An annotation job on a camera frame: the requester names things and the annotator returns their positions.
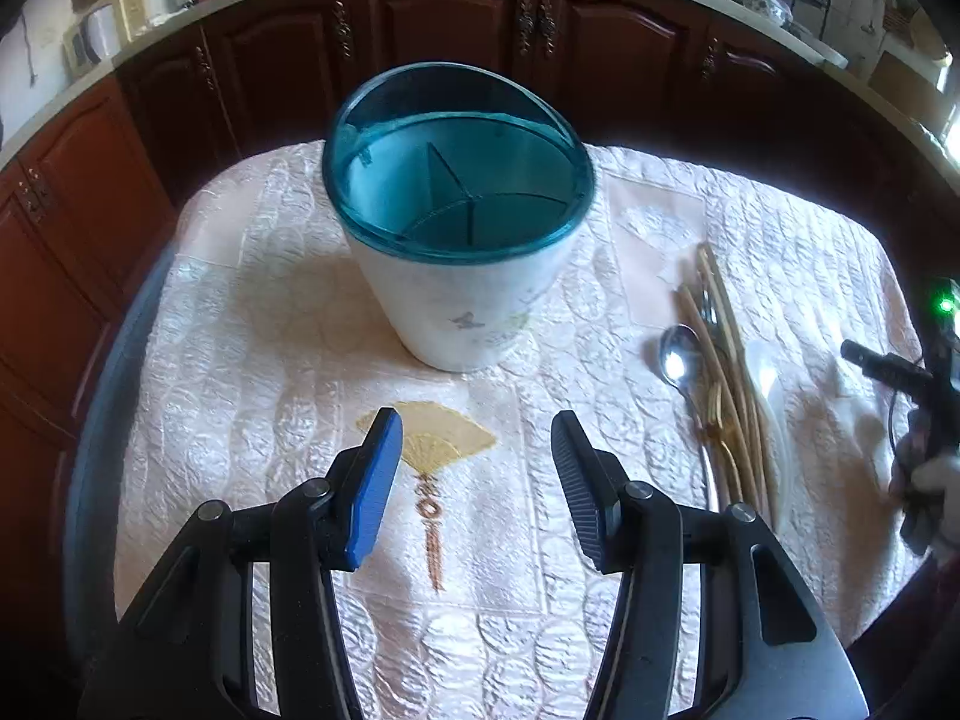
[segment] table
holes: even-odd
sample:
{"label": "table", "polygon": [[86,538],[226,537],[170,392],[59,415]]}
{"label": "table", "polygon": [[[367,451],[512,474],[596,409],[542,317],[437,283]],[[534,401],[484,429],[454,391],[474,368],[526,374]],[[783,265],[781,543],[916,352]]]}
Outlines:
{"label": "table", "polygon": [[[573,408],[632,478],[704,504],[683,402],[645,362],[702,238],[744,338],[782,351],[799,471],[781,540],[841,640],[915,570],[885,494],[890,394],[838,359],[843,338],[919,354],[865,229],[740,176],[591,147],[596,201],[541,312],[500,365],[448,374],[392,333],[323,192],[322,149],[241,162],[184,210],[124,459],[119,613],[200,502],[277,500],[398,404],[405,462],[376,549],[336,575],[366,717],[580,717],[618,577],[579,551],[550,419]],[[266,568],[254,580],[257,689],[276,712]],[[692,701],[698,587],[686,567],[672,710]]]}

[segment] teal lid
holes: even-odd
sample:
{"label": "teal lid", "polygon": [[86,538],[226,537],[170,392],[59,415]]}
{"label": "teal lid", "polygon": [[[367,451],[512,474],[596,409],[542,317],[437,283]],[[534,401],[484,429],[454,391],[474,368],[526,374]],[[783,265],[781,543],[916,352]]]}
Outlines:
{"label": "teal lid", "polygon": [[478,265],[569,235],[593,199],[570,125],[509,79],[449,62],[386,71],[334,119],[323,184],[344,228],[401,259]]}

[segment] cabinet door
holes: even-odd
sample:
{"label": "cabinet door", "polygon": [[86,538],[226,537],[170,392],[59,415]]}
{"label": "cabinet door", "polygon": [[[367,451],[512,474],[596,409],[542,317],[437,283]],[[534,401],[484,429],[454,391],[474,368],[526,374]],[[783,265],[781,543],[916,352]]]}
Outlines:
{"label": "cabinet door", "polygon": [[890,223],[899,159],[891,129],[875,111],[824,76],[808,108],[805,143],[798,153],[809,170],[802,196],[859,221],[872,230]]}
{"label": "cabinet door", "polygon": [[584,141],[670,151],[707,29],[683,0],[539,0],[533,89]]}
{"label": "cabinet door", "polygon": [[170,238],[174,211],[116,79],[106,77],[19,154],[45,205],[48,244],[95,261],[126,304]]}
{"label": "cabinet door", "polygon": [[358,23],[369,74],[410,62],[446,61],[527,84],[535,0],[367,0]]}
{"label": "cabinet door", "polygon": [[247,0],[203,22],[243,156],[323,138],[357,85],[350,0]]}
{"label": "cabinet door", "polygon": [[117,69],[150,161],[176,206],[239,159],[198,25]]}
{"label": "cabinet door", "polygon": [[797,159],[815,68],[747,26],[714,16],[690,83],[686,132],[693,156],[776,186],[809,165]]}
{"label": "cabinet door", "polygon": [[113,324],[67,275],[28,215],[40,201],[0,175],[0,377],[45,418],[75,431],[109,349]]}
{"label": "cabinet door", "polygon": [[74,442],[0,386],[0,640],[51,662],[64,654],[61,541]]}

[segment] wooden chopsticks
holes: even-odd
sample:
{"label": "wooden chopsticks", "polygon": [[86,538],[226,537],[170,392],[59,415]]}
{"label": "wooden chopsticks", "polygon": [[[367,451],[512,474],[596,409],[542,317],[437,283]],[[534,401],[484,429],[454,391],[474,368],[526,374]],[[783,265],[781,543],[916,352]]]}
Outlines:
{"label": "wooden chopsticks", "polygon": [[[713,250],[706,242],[697,247],[697,272],[716,312],[715,335],[704,322],[690,289],[680,287],[677,295],[680,316],[694,329],[703,348],[707,379],[712,384],[707,387],[707,396],[716,397],[719,390],[719,407],[712,408],[714,417],[707,420],[707,432],[713,443],[710,454],[717,488],[730,498],[721,503],[736,503],[733,498],[739,488],[743,501],[773,527],[778,514],[772,511],[776,507],[776,475],[763,440],[757,396],[747,372],[736,316]],[[733,469],[728,469],[729,461]]]}

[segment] teal rim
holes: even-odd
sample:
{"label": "teal rim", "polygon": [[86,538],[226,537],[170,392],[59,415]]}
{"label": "teal rim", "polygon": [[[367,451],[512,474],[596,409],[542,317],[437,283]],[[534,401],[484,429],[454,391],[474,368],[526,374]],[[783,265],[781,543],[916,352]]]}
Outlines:
{"label": "teal rim", "polygon": [[[488,76],[491,79],[512,87],[512,89],[522,94],[527,100],[530,100],[531,103],[534,103],[537,108],[541,109],[541,111],[546,114],[546,118],[553,124],[553,127],[557,129],[558,133],[562,135],[563,139],[568,143],[570,152],[566,156],[568,156],[570,160],[573,175],[575,176],[572,192],[573,202],[570,204],[571,208],[568,213],[554,229],[532,240],[522,242],[522,244],[508,245],[507,247],[486,248],[486,250],[477,251],[436,250],[428,245],[419,244],[409,238],[392,234],[381,227],[366,223],[365,220],[358,218],[357,214],[352,210],[352,207],[349,206],[347,199],[343,196],[342,191],[340,191],[339,182],[336,180],[337,167],[339,166],[335,164],[335,159],[338,145],[337,133],[346,131],[346,127],[352,127],[352,125],[347,124],[350,113],[352,113],[354,108],[356,108],[372,90],[393,79],[395,76],[409,73],[410,71],[440,67],[450,67],[483,74],[483,76]],[[418,62],[403,65],[392,70],[387,70],[385,73],[381,73],[379,76],[363,84],[339,109],[333,121],[333,126],[330,128],[330,137],[323,148],[323,159],[320,167],[322,168],[323,186],[325,186],[330,202],[337,212],[344,228],[346,228],[347,233],[356,240],[363,242],[363,244],[392,257],[438,265],[486,265],[503,260],[515,259],[517,257],[524,257],[544,250],[568,237],[568,235],[580,225],[580,222],[583,221],[587,215],[587,210],[589,210],[590,204],[593,201],[595,187],[593,165],[587,155],[587,148],[584,147],[580,138],[576,132],[574,132],[573,128],[570,127],[566,119],[557,113],[550,105],[529,90],[520,86],[520,84],[515,83],[515,81],[506,79],[489,70],[483,70],[457,62]]]}

